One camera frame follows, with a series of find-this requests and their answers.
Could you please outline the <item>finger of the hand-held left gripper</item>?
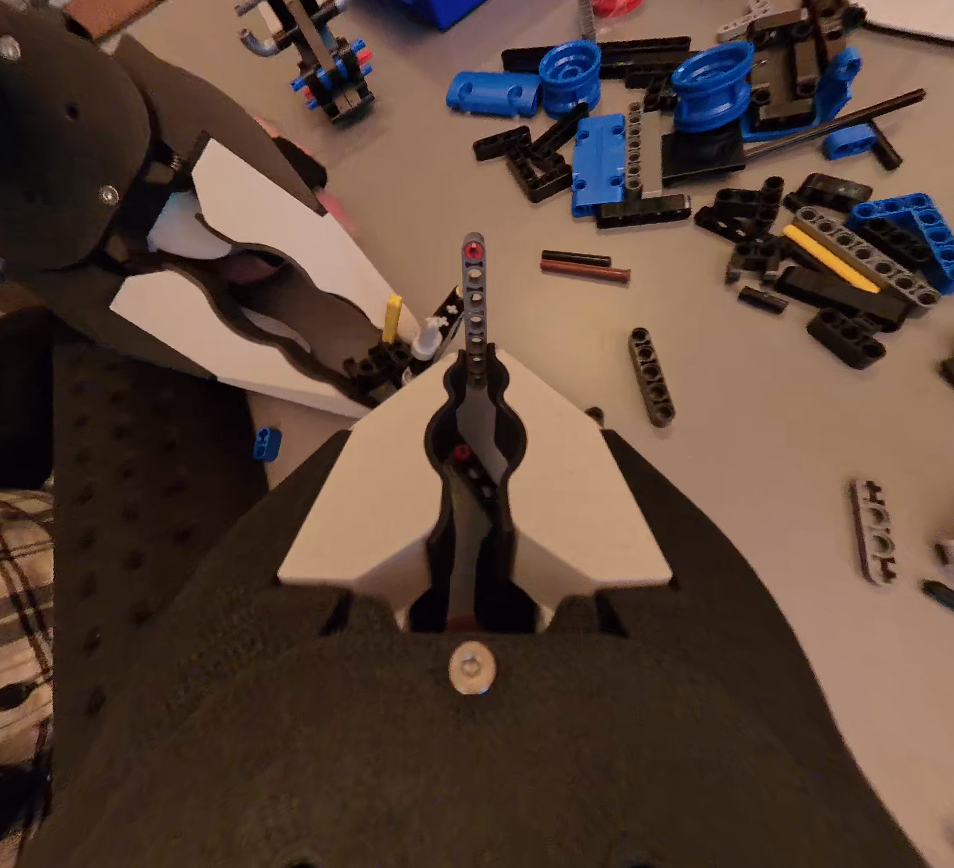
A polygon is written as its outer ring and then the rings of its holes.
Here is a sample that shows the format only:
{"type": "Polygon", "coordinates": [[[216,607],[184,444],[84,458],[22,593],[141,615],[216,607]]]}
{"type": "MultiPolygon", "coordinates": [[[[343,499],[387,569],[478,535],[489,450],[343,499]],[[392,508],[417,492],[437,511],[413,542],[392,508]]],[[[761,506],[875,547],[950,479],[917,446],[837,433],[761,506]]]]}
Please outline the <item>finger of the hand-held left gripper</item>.
{"type": "Polygon", "coordinates": [[[366,321],[362,348],[378,344],[396,292],[335,218],[312,211],[214,138],[192,179],[197,220],[210,236],[284,257],[316,289],[350,307],[352,320],[366,321]]]}
{"type": "Polygon", "coordinates": [[[126,278],[111,311],[212,373],[221,383],[359,420],[369,408],[308,377],[275,344],[245,337],[175,270],[126,278]]]}

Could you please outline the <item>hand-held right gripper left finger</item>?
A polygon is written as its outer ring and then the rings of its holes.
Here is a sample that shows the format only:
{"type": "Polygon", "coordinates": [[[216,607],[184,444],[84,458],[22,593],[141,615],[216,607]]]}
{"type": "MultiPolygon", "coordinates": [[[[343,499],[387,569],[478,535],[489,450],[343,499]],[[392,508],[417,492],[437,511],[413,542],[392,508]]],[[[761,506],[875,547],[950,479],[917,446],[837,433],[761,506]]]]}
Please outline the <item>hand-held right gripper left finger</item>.
{"type": "Polygon", "coordinates": [[[437,420],[454,401],[447,356],[346,436],[278,569],[284,586],[373,597],[413,631],[445,631],[457,556],[447,453],[437,420]]]}

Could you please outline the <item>black toy brick assembly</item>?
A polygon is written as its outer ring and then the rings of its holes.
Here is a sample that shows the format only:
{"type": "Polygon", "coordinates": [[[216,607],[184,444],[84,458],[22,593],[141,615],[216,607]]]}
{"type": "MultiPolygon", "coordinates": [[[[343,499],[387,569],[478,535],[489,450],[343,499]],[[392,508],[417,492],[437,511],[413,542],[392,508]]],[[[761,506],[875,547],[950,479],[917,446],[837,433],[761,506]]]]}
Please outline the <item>black toy brick assembly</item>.
{"type": "MultiPolygon", "coordinates": [[[[353,388],[360,396],[382,401],[409,384],[444,355],[448,343],[456,336],[463,313],[463,291],[456,286],[423,321],[412,341],[397,335],[390,341],[382,338],[364,358],[345,360],[344,372],[353,388]]],[[[447,465],[468,486],[484,515],[493,522],[498,509],[497,485],[456,426],[447,431],[446,439],[452,447],[447,465]]]]}

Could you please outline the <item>grey thin toy beam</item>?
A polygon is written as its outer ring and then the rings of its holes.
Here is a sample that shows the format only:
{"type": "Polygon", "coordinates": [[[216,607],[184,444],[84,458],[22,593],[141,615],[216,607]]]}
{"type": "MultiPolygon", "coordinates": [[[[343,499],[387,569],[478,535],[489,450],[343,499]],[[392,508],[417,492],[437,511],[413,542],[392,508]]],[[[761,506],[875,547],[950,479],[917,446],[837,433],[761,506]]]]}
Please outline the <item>grey thin toy beam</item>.
{"type": "Polygon", "coordinates": [[[483,237],[464,236],[462,249],[462,317],[465,397],[457,412],[458,428],[489,478],[499,484],[506,459],[495,442],[496,407],[487,390],[490,335],[487,310],[487,253],[483,237]]]}

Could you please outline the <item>person's left hand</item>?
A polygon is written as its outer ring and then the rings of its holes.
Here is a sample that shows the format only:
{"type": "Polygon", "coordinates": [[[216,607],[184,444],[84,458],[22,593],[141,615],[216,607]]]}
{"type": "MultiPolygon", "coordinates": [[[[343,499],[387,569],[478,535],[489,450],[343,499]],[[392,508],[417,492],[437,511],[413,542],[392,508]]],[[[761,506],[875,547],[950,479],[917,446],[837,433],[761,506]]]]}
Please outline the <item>person's left hand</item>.
{"type": "Polygon", "coordinates": [[[285,160],[309,187],[318,204],[328,215],[336,219],[352,240],[358,242],[360,235],[355,223],[341,206],[340,201],[328,191],[328,173],[321,162],[301,144],[282,135],[276,127],[262,117],[254,114],[253,118],[268,133],[285,160]]]}

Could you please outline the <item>short black toy beam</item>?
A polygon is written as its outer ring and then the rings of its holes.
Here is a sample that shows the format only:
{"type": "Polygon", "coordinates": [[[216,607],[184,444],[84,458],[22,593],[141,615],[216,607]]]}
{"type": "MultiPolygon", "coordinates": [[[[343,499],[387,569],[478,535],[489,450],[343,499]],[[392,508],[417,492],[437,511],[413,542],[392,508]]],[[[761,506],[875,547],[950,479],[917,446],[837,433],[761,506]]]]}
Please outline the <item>short black toy beam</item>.
{"type": "Polygon", "coordinates": [[[633,328],[627,348],[649,420],[656,428],[667,428],[674,421],[674,403],[649,331],[633,328]]]}

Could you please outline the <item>black dimpled mat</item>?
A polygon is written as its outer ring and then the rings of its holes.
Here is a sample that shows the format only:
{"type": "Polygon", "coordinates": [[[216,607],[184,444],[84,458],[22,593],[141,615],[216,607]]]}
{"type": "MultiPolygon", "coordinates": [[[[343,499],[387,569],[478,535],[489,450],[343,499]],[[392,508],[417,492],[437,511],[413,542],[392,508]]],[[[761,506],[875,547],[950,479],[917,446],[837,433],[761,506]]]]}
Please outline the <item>black dimpled mat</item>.
{"type": "Polygon", "coordinates": [[[2,316],[2,491],[53,496],[54,712],[41,753],[89,752],[153,627],[263,496],[244,392],[135,361],[43,309],[2,316]]]}

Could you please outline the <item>blue curved toy panel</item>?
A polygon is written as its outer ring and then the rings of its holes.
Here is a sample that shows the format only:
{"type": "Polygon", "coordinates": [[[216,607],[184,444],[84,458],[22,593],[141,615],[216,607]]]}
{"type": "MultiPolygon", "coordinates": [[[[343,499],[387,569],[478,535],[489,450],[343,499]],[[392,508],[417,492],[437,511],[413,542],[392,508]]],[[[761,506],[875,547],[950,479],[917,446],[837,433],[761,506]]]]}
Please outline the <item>blue curved toy panel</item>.
{"type": "Polygon", "coordinates": [[[446,94],[447,108],[496,117],[535,116],[542,81],[539,75],[460,72],[446,94]]]}

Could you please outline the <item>short grey toy beam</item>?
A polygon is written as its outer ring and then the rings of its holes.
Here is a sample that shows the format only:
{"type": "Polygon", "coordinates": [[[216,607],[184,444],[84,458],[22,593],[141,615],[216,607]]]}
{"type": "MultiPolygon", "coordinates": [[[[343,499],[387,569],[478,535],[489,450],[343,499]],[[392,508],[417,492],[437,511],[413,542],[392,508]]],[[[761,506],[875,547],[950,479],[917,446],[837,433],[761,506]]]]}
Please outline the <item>short grey toy beam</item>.
{"type": "Polygon", "coordinates": [[[898,579],[898,562],[883,488],[876,480],[856,478],[849,496],[862,574],[874,586],[890,588],[898,579]]]}

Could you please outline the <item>blue flat toy panel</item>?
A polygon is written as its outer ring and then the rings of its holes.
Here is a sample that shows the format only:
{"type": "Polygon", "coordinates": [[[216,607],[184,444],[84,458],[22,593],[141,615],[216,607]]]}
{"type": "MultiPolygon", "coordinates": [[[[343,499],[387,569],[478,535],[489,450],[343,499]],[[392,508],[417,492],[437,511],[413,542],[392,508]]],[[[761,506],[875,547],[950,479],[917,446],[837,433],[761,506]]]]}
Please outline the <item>blue flat toy panel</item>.
{"type": "Polygon", "coordinates": [[[625,196],[626,117],[623,113],[582,119],[576,130],[571,163],[574,218],[593,217],[625,196]]]}

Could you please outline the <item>pile of black toy beams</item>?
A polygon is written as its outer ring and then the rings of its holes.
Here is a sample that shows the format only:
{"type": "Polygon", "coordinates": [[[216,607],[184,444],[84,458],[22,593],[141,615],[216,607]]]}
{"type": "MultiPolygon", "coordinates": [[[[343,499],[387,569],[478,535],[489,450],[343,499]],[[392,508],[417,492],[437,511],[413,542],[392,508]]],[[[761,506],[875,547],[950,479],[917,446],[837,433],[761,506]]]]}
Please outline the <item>pile of black toy beams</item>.
{"type": "Polygon", "coordinates": [[[703,230],[733,245],[724,273],[726,285],[738,284],[745,275],[761,282],[761,288],[740,288],[741,302],[776,315],[789,302],[814,309],[808,333],[849,367],[865,370],[885,356],[879,334],[898,332],[952,297],[942,295],[920,273],[904,268],[845,226],[853,207],[907,195],[874,198],[873,194],[869,185],[817,171],[786,193],[781,178],[771,176],[758,190],[717,191],[714,201],[699,209],[694,219],[703,230]],[[805,231],[880,291],[858,290],[825,272],[810,257],[795,255],[781,234],[789,224],[805,231]]]}

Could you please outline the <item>grey studded toy beam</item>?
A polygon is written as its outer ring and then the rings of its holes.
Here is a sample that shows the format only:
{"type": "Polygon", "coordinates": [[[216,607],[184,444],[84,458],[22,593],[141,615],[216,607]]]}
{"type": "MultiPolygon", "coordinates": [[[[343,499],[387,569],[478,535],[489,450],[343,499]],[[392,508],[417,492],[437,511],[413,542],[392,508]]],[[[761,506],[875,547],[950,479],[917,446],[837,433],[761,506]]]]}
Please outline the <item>grey studded toy beam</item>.
{"type": "Polygon", "coordinates": [[[626,113],[624,190],[627,198],[656,197],[663,192],[662,136],[659,111],[646,111],[641,101],[626,113]]]}

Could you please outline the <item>yellow toy axle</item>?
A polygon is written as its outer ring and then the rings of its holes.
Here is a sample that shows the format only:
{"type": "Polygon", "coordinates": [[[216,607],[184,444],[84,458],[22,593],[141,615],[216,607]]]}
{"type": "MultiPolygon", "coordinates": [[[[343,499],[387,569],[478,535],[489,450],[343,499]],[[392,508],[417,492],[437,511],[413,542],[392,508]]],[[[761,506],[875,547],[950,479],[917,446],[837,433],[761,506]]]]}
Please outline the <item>yellow toy axle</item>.
{"type": "Polygon", "coordinates": [[[880,291],[874,282],[865,278],[865,276],[852,268],[844,260],[837,257],[828,248],[812,239],[805,231],[789,224],[784,226],[781,234],[787,239],[788,246],[794,250],[795,255],[810,257],[811,260],[825,270],[825,272],[832,273],[837,278],[840,278],[858,290],[870,294],[877,294],[880,291]]]}

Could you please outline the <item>blue axle connector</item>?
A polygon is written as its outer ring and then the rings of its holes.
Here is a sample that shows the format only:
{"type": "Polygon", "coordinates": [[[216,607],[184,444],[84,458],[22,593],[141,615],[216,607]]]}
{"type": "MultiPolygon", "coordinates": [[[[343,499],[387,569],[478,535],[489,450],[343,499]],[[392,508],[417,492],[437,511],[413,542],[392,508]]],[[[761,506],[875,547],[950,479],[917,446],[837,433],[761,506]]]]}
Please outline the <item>blue axle connector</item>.
{"type": "Polygon", "coordinates": [[[876,130],[865,122],[826,135],[821,142],[821,153],[826,160],[837,161],[866,154],[877,144],[876,130]]]}

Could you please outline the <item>black and blue frame assembly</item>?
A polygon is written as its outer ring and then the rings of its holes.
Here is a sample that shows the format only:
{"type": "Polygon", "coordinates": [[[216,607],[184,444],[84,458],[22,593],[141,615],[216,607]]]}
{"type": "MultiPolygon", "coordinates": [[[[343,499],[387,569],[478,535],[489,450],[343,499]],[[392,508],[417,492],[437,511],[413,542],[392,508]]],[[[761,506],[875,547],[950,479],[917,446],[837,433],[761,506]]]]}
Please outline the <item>black and blue frame assembly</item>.
{"type": "Polygon", "coordinates": [[[745,143],[762,143],[833,120],[852,97],[862,68],[849,38],[865,19],[850,0],[801,0],[793,10],[749,22],[754,47],[750,105],[742,119],[745,143]]]}

